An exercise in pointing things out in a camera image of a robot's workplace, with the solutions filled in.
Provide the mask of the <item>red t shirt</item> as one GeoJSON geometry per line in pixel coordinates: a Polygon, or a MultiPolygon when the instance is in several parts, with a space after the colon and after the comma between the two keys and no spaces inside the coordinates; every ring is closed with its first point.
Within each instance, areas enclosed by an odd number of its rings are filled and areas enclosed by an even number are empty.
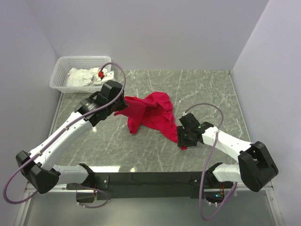
{"type": "Polygon", "coordinates": [[[130,134],[135,135],[141,125],[158,130],[167,139],[178,143],[177,125],[173,104],[165,92],[153,92],[145,98],[125,97],[127,107],[114,113],[114,116],[127,117],[130,134]]]}

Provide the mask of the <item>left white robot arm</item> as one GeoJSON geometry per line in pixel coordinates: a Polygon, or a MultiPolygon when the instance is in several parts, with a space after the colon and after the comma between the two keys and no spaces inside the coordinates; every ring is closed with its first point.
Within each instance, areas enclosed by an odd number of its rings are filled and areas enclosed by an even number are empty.
{"type": "Polygon", "coordinates": [[[78,184],[83,189],[95,185],[95,173],[84,163],[59,166],[58,159],[81,135],[106,120],[113,112],[127,107],[124,86],[117,81],[106,81],[100,91],[81,100],[69,118],[41,145],[30,152],[21,151],[16,160],[22,175],[40,194],[60,184],[78,184]]]}

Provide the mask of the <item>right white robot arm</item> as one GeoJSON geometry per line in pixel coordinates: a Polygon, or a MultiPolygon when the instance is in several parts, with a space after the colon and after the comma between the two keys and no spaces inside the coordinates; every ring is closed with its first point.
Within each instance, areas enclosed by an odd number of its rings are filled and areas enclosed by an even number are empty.
{"type": "Polygon", "coordinates": [[[180,122],[181,126],[177,128],[179,147],[202,143],[236,161],[235,164],[219,162],[207,169],[204,180],[210,187],[217,188],[222,182],[243,183],[249,190],[258,192],[279,174],[264,143],[240,140],[211,123],[200,123],[191,113],[182,116],[180,122]]]}

